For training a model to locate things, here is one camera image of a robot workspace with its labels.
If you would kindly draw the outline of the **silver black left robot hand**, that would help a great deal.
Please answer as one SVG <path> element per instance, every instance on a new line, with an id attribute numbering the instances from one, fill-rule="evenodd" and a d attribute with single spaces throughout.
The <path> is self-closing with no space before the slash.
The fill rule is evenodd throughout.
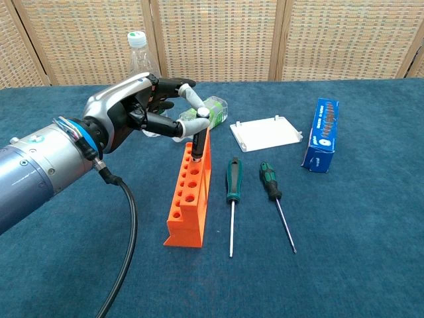
<path id="1" fill-rule="evenodd" d="M 149 72 L 131 76 L 92 95 L 83 112 L 83 125 L 104 154 L 112 153 L 134 130 L 172 138 L 194 135 L 210 125 L 208 118 L 173 120 L 160 114 L 183 97 L 194 109 L 204 106 L 193 91 L 196 82 L 185 78 L 157 78 Z"/>

